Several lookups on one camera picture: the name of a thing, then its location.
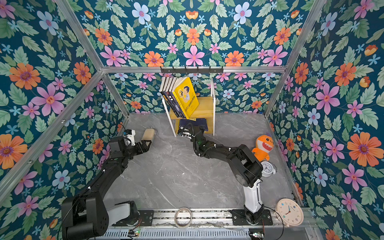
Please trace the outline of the black wolf cover book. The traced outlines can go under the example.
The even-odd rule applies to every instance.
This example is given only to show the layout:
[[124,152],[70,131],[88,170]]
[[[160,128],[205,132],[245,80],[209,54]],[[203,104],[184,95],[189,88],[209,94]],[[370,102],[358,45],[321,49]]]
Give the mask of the black wolf cover book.
[[174,79],[174,77],[170,77],[170,83],[169,83],[168,91],[169,91],[169,94],[171,95],[171,98],[173,100],[174,106],[175,106],[175,108],[176,108],[176,110],[178,112],[178,115],[179,115],[178,118],[181,118],[182,117],[181,111],[179,110],[177,101],[174,99],[174,95],[172,94],[172,91],[171,91],[171,87],[173,86],[173,79]]

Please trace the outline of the yellow cartoon cover book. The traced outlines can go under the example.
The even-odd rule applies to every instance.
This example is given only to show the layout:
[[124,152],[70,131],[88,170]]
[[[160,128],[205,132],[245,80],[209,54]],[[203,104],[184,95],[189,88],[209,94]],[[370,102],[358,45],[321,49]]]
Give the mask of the yellow cartoon cover book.
[[190,119],[194,111],[199,106],[194,87],[189,77],[177,78],[173,88],[178,100],[180,101],[181,108],[186,116],[185,119]]

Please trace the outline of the purple old man book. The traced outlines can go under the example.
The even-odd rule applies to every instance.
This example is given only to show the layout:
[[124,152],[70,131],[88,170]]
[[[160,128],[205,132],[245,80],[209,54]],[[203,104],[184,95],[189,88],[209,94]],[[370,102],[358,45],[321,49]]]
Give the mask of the purple old man book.
[[174,93],[174,90],[173,90],[176,81],[177,81],[177,78],[174,77],[174,79],[173,79],[173,86],[171,87],[171,91],[172,91],[172,94],[174,95],[174,99],[177,101],[178,108],[179,108],[179,110],[181,111],[181,114],[182,114],[181,119],[185,119],[186,116],[185,116],[185,114],[184,114],[184,112],[183,112],[183,110],[182,110],[182,108],[181,108],[180,101],[178,100],[177,95],[176,95],[176,93]]
[[174,106],[173,100],[171,98],[171,95],[169,94],[169,91],[168,91],[169,83],[170,83],[170,77],[165,77],[162,81],[161,93],[164,95],[164,98],[167,100],[168,104],[170,105],[176,117],[179,117],[178,112]]

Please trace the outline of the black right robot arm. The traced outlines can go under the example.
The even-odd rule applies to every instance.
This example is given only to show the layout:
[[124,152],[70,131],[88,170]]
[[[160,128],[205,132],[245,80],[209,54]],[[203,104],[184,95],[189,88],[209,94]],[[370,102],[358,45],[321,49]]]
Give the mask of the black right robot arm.
[[264,211],[261,198],[262,164],[247,146],[239,145],[232,148],[217,144],[207,140],[204,131],[203,127],[187,124],[178,130],[178,135],[191,139],[198,157],[218,159],[229,164],[235,178],[244,189],[244,218],[249,224],[255,225]]

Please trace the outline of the navy book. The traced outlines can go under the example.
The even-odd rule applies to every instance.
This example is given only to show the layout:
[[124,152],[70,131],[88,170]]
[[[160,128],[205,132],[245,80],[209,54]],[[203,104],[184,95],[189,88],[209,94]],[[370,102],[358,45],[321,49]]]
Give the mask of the navy book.
[[205,132],[209,130],[207,119],[199,118],[194,120],[187,120],[187,119],[181,119],[179,123],[179,129],[181,130],[184,128],[187,124],[192,124],[193,126],[197,127],[204,127]]

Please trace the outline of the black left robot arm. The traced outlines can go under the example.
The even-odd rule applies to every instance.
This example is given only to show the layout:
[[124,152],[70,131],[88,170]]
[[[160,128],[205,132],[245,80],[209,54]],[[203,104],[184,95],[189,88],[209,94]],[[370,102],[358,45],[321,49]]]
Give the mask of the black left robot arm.
[[149,151],[155,134],[150,132],[137,143],[127,137],[110,140],[110,154],[101,171],[74,197],[62,203],[62,237],[64,240],[87,240],[102,236],[116,223],[133,226],[139,223],[140,213],[133,201],[107,208],[105,195],[114,181],[124,172],[135,156]]

